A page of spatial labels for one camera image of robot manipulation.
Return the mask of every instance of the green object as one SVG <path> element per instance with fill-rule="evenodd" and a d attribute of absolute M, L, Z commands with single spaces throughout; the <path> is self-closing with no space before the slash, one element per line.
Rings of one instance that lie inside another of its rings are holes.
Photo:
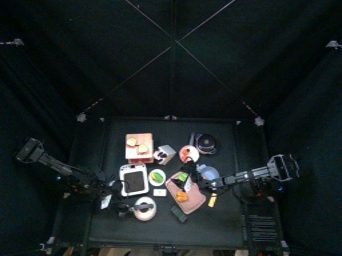
<path fill-rule="evenodd" d="M 156 181 L 156 182 L 163 182 L 163 176 L 161 176 L 161 174 L 157 173 L 157 172 L 153 172 L 153 173 L 152 173 L 152 179 L 153 179 L 153 181 Z"/>
<path fill-rule="evenodd" d="M 177 179 L 184 182 L 184 181 L 187 180 L 187 174 L 185 174 L 184 172 L 181 172 L 181 173 L 177 175 Z"/>

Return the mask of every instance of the black wall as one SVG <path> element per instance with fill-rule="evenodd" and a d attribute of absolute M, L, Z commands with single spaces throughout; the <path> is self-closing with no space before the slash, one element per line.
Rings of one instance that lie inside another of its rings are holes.
<path fill-rule="evenodd" d="M 291 248 L 338 255 L 342 50 L 324 45 L 340 0 L 32 2 L 0 5 L 0 41 L 25 43 L 0 45 L 0 254 L 48 238 L 58 197 L 54 173 L 13 160 L 17 147 L 36 137 L 66 161 L 75 115 L 107 95 L 91 114 L 254 118 L 244 101 L 271 154 L 300 158 L 280 202 Z"/>
<path fill-rule="evenodd" d="M 0 48 L 0 255 L 32 251 L 50 236 L 60 198 L 56 174 L 38 164 L 24 165 L 14 153 L 34 137 L 45 150 L 66 160 L 73 120 L 25 53 Z"/>
<path fill-rule="evenodd" d="M 300 255 L 340 255 L 342 51 L 331 50 L 267 119 L 272 154 L 294 153 L 300 178 L 280 202 L 284 235 Z"/>

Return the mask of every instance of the black table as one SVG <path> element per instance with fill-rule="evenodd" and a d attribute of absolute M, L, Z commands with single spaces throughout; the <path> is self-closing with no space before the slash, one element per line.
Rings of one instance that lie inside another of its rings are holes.
<path fill-rule="evenodd" d="M 268 156 L 263 130 L 250 120 L 169 121 L 129 118 L 88 120 L 79 124 L 70 164 L 89 168 L 101 177 L 119 178 L 119 168 L 127 164 L 125 134 L 152 133 L 155 148 L 169 145 L 179 151 L 188 144 L 191 132 L 211 134 L 216 138 L 217 152 L 215 155 L 201 155 L 197 164 L 215 167 L 221 176 L 264 166 Z M 147 171 L 159 168 L 168 178 L 179 171 L 181 165 L 176 155 L 165 166 L 147 164 Z M 176 205 L 169 193 L 167 197 L 157 198 L 152 196 L 152 189 L 149 186 L 145 195 L 153 198 L 157 211 L 148 222 L 139 221 L 133 214 L 120 219 L 115 207 L 95 214 L 87 204 L 61 207 L 56 232 L 61 239 L 58 245 L 72 244 L 88 248 L 171 246 L 195 249 L 237 249 L 250 245 L 243 207 L 232 189 L 217 197 L 213 208 L 207 205 L 209 192 L 201 191 L 207 201 L 188 215 L 185 223 L 180 223 L 169 211 Z M 133 204 L 140 196 L 143 195 L 131 197 L 128 204 Z M 76 197 L 68 200 L 77 202 L 80 199 Z M 72 205 L 66 200 L 62 201 L 62 204 Z"/>

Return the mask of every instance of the plate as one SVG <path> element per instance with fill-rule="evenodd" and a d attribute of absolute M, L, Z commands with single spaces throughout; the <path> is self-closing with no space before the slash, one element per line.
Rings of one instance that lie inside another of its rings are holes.
<path fill-rule="evenodd" d="M 159 173 L 161 176 L 163 176 L 163 181 L 161 182 L 156 182 L 153 179 L 152 179 L 152 173 L 156 172 Z M 148 181 L 151 183 L 151 185 L 153 185 L 155 187 L 159 187 L 164 184 L 165 182 L 165 173 L 160 170 L 160 169 L 153 169 L 149 174 L 148 174 Z"/>
<path fill-rule="evenodd" d="M 179 158 L 181 160 L 183 163 L 185 163 L 187 161 L 184 160 L 185 157 L 191 157 L 193 162 L 197 161 L 199 159 L 199 152 L 197 149 L 193 146 L 184 146 L 180 151 L 179 151 Z"/>

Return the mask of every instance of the brown tray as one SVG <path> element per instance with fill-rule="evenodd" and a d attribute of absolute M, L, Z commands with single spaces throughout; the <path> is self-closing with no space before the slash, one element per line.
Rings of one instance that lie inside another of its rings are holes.
<path fill-rule="evenodd" d="M 169 191 L 169 194 L 172 195 L 175 202 L 177 203 L 181 211 L 184 214 L 189 214 L 193 212 L 200 205 L 205 202 L 205 196 L 200 193 L 197 184 L 193 183 L 191 186 L 189 191 L 187 192 L 188 200 L 184 202 L 176 201 L 176 192 L 180 191 L 180 188 L 176 186 L 176 184 L 172 182 L 171 179 L 177 179 L 177 175 L 180 172 L 177 172 L 167 181 L 165 181 L 165 187 Z"/>

